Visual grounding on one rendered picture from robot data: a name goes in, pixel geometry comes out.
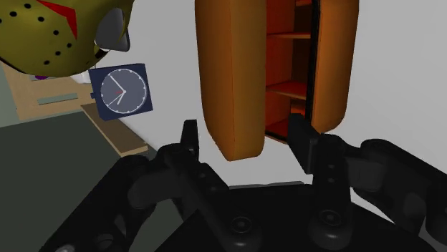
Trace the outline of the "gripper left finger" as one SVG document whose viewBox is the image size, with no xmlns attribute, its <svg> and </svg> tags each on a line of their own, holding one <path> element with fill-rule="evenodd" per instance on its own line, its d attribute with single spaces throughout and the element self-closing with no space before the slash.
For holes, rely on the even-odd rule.
<svg viewBox="0 0 447 252">
<path fill-rule="evenodd" d="M 183 123 L 181 140 L 161 147 L 152 160 L 120 158 L 39 252 L 129 252 L 156 205 L 178 202 L 182 219 L 201 221 L 184 236 L 204 252 L 259 252 L 262 231 L 231 200 L 229 187 L 199 161 L 196 120 Z"/>
</svg>

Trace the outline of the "orange open book holder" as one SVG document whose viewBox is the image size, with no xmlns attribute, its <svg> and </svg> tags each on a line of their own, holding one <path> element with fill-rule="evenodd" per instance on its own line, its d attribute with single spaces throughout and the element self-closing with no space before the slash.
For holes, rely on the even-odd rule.
<svg viewBox="0 0 447 252">
<path fill-rule="evenodd" d="M 289 116 L 333 130 L 347 107 L 360 0 L 195 0 L 203 116 L 229 161 L 285 142 Z"/>
</svg>

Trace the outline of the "olive hockey mask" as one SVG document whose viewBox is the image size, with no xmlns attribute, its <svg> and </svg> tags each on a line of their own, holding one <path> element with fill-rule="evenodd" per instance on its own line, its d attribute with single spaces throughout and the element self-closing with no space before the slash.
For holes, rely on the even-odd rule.
<svg viewBox="0 0 447 252">
<path fill-rule="evenodd" d="M 135 0 L 0 0 L 0 61 L 23 74 L 69 77 L 128 40 Z"/>
</svg>

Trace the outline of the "dark blue square clock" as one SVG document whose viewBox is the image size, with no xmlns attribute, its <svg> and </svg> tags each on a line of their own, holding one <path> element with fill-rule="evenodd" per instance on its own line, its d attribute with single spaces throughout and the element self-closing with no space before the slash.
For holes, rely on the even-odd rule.
<svg viewBox="0 0 447 252">
<path fill-rule="evenodd" d="M 91 97 L 104 121 L 153 110 L 143 63 L 89 69 L 88 73 Z"/>
</svg>

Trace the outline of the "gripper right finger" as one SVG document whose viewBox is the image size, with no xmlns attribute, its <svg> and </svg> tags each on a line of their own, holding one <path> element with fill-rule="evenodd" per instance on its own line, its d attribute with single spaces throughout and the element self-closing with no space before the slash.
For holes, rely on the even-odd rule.
<svg viewBox="0 0 447 252">
<path fill-rule="evenodd" d="M 289 117 L 287 144 L 315 191 L 309 239 L 327 251 L 435 252 L 425 229 L 447 246 L 447 174 L 393 143 L 359 147 L 318 133 L 301 114 Z"/>
</svg>

